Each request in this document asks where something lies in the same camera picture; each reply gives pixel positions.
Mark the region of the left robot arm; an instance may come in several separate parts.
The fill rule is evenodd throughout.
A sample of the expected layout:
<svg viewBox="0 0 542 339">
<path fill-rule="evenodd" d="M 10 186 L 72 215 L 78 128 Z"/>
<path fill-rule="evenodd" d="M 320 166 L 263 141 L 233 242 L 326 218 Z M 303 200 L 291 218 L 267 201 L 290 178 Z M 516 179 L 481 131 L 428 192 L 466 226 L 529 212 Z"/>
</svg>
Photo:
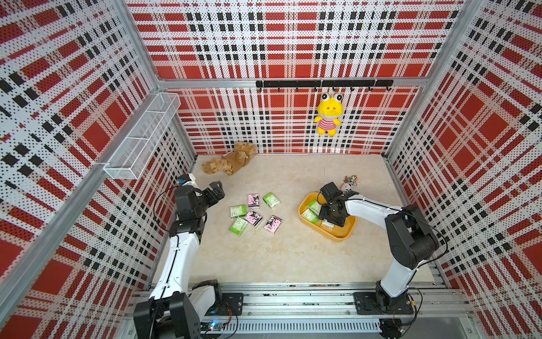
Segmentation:
<svg viewBox="0 0 542 339">
<path fill-rule="evenodd" d="M 199 189 L 193 175 L 182 175 L 174 187 L 176 220 L 169 229 L 169 253 L 159 282 L 149 299 L 136 305 L 135 331 L 139 338 L 200 338 L 201 320 L 219 305 L 217 281 L 190 291 L 189 278 L 201 243 L 207 210 L 225 193 L 221 182 Z"/>
</svg>

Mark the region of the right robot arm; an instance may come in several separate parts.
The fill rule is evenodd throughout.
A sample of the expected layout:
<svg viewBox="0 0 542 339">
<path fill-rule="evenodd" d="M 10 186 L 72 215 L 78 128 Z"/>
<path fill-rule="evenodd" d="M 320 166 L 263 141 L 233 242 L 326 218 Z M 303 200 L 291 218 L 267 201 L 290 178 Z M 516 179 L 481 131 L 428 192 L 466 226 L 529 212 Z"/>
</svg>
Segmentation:
<svg viewBox="0 0 542 339">
<path fill-rule="evenodd" d="M 354 295 L 357 312 L 360 315 L 412 314 L 409 284 L 440 247 L 419 208 L 388 206 L 357 192 L 344 193 L 332 182 L 323 186 L 320 193 L 324 198 L 320 219 L 344 227 L 348 217 L 361 218 L 382 227 L 388 236 L 392 254 L 388 272 L 376 283 L 373 292 Z"/>
</svg>

